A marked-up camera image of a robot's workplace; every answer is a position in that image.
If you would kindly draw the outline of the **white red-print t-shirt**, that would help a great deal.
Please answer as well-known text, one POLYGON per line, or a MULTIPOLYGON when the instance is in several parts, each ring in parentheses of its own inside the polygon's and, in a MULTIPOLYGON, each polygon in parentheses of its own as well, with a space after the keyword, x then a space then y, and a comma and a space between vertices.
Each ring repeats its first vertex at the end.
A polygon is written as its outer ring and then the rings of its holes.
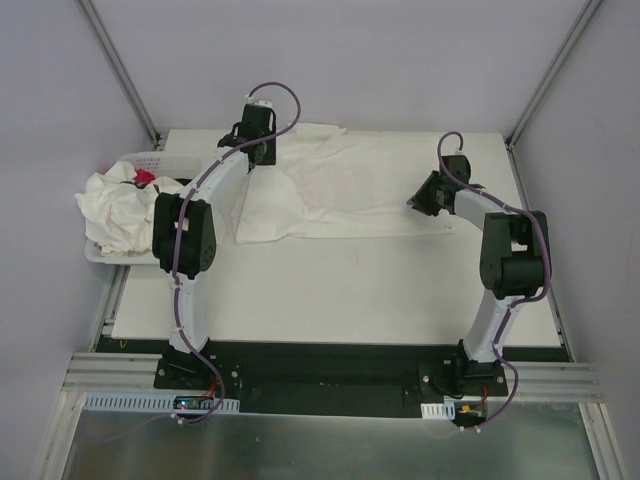
POLYGON ((250 174, 237 216, 239 244, 449 234, 449 217, 408 201, 437 166, 436 138, 301 124, 277 142, 277 162, 250 174))

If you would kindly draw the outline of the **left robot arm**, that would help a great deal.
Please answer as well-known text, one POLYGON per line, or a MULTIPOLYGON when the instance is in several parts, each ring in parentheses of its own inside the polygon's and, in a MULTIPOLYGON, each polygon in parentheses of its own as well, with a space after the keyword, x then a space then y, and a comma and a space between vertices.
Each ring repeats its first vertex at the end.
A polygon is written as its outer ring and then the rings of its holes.
POLYGON ((179 192, 162 193, 155 200, 152 254, 168 277, 173 317, 169 343, 181 353, 200 352, 209 340, 204 280, 217 251, 214 210, 256 166, 275 164, 275 133, 272 104, 249 100, 204 170, 179 192))

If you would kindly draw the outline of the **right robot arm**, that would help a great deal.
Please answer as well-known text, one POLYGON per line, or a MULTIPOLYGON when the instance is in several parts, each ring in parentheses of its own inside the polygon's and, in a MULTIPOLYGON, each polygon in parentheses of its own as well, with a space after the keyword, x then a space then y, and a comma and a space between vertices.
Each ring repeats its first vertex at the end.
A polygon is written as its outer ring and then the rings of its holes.
POLYGON ((466 156, 446 155, 439 163, 407 204, 431 217, 446 211, 482 233, 479 276, 484 294, 462 340, 468 360, 450 369, 452 387, 469 395, 484 385, 486 373, 479 363, 499 359, 522 305, 536 302, 548 292, 548 223, 542 211, 511 207, 480 186, 470 185, 471 166, 466 156))

